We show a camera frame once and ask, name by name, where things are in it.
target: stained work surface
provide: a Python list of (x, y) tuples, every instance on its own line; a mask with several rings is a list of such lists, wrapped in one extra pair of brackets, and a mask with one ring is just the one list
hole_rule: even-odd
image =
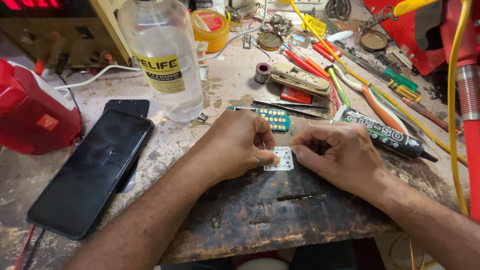
[[(456, 209), (450, 188), (423, 161), (378, 150), (394, 174)], [(210, 188), (193, 207), (161, 263), (227, 257), (399, 230), (380, 210), (294, 161), (293, 171), (264, 172), (258, 168)]]
[[(352, 18), (371, 14), (352, 1)], [(100, 227), (112, 220), (130, 205), (208, 130), (228, 106), (251, 106), (253, 99), (283, 102), (279, 99), (281, 86), (265, 85), (254, 81), (255, 66), (259, 62), (290, 63), (278, 52), (242, 49), (242, 42), (231, 43), (223, 56), (225, 60), (210, 60), (208, 80), (203, 82), (206, 122), (177, 123), (161, 111), (151, 88), (141, 73), (109, 70), (95, 82), (73, 88), (88, 131), (100, 117), (105, 103), (110, 99), (148, 99), (148, 118), (155, 123), (147, 145), (140, 154), (133, 190), (117, 194), (102, 217)], [(302, 50), (319, 65), (330, 62), (312, 49)], [(400, 103), (436, 137), (448, 143), (445, 131), (423, 116), (411, 111), (391, 93), (384, 83), (362, 70), (350, 60), (344, 61), (360, 76)], [(85, 81), (74, 74), (67, 82)], [(412, 80), (429, 86), (420, 76)], [(379, 120), (365, 97), (340, 82), (352, 107)], [(428, 110), (445, 118), (446, 106), (422, 93)], [(327, 99), (317, 100), (321, 106), (331, 106)], [(332, 118), (331, 110), (307, 112)], [(274, 132), (277, 145), (287, 146), (296, 134), (318, 123), (316, 120), (290, 116), (288, 132)], [(459, 137), (458, 151), (465, 155), (465, 146)], [(437, 163), (421, 159), (407, 160), (383, 148), (377, 148), (388, 169), (409, 185), (452, 209), (456, 197), (447, 153), (426, 139), (426, 150), (437, 157)], [(65, 148), (43, 156), (22, 156), (8, 149), (0, 150), (0, 270), (15, 264), (31, 225), (25, 220), (26, 212), (67, 159), (70, 149)], [(162, 263), (176, 263), (207, 258), (253, 253), (278, 248), (338, 241), (379, 235), (399, 228), (382, 212), (362, 199), (342, 192), (325, 180), (295, 163), (291, 172), (264, 172), (262, 168), (245, 176), (227, 180), (209, 189), (194, 206), (175, 236)], [(464, 195), (468, 197), (468, 173), (459, 165)], [(46, 232), (36, 251), (31, 269), (52, 270), (61, 265), (84, 241), (75, 242), (54, 233)]]

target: orange container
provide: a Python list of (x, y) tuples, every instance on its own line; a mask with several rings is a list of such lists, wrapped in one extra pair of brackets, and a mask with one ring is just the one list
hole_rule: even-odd
[(227, 43), (228, 20), (212, 10), (195, 10), (190, 14), (196, 41), (208, 41), (207, 52), (217, 52)]

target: circuit board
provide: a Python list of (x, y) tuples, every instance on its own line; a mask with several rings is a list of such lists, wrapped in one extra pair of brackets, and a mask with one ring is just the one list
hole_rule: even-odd
[(263, 119), (265, 119), (272, 130), (287, 131), (290, 128), (290, 117), (284, 110), (266, 109), (266, 108), (253, 108), (253, 107), (229, 107), (230, 110), (251, 110)]
[(270, 151), (274, 152), (280, 159), (280, 164), (271, 167), (264, 166), (264, 171), (291, 171), (293, 170), (292, 150), (287, 146), (274, 147)]

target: red probe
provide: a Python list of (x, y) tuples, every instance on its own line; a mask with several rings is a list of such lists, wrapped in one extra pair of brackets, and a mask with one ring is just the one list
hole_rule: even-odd
[(305, 61), (303, 61), (300, 57), (298, 57), (296, 54), (294, 54), (293, 52), (291, 51), (288, 51), (288, 50), (285, 50), (285, 53), (288, 55), (288, 57), (290, 58), (290, 60), (292, 62), (294, 62), (295, 64), (297, 64), (299, 67), (303, 68), (304, 70), (312, 73), (313, 75), (315, 76), (318, 76), (326, 81), (328, 81), (328, 78), (325, 77), (325, 75), (321, 74), (320, 72), (318, 72), (318, 70), (314, 69), (313, 67), (311, 67), (309, 64), (307, 64)]

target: yellow label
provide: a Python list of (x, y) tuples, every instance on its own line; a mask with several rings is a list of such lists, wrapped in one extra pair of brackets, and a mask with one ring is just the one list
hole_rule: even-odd
[(132, 51), (148, 84), (158, 92), (177, 94), (185, 91), (176, 54), (165, 57), (148, 57)]
[(315, 32), (318, 35), (320, 36), (325, 35), (325, 29), (327, 28), (327, 25), (325, 23), (322, 23), (321, 21), (317, 20), (316, 18), (308, 14), (305, 14), (305, 18), (303, 18), (303, 22), (301, 24), (301, 27), (305, 30), (310, 30), (305, 24), (305, 21), (307, 21), (308, 24), (310, 24), (310, 26), (315, 30)]

